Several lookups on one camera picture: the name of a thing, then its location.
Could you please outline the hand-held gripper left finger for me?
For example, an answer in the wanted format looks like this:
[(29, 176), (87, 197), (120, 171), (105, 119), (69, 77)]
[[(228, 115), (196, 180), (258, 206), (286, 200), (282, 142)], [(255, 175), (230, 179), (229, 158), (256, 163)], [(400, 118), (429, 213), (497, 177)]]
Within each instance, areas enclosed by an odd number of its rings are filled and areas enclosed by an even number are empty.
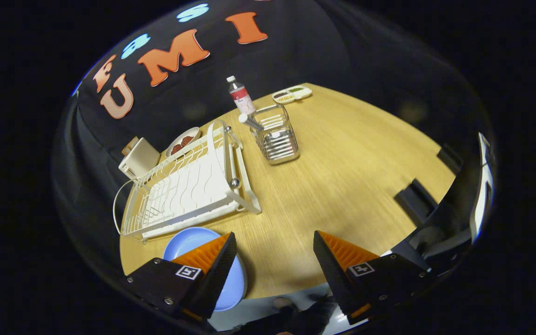
[(147, 261), (126, 276), (126, 291), (171, 317), (205, 322), (236, 255), (236, 237), (230, 232), (171, 261)]

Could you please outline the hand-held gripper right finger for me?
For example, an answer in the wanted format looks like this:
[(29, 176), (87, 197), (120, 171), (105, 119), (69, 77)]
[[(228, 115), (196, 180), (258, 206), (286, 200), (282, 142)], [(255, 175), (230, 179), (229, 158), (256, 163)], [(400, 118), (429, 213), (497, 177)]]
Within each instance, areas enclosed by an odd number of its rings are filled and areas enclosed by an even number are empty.
[(398, 253), (378, 256), (324, 231), (314, 232), (313, 250), (351, 325), (389, 316), (434, 282), (430, 272)]

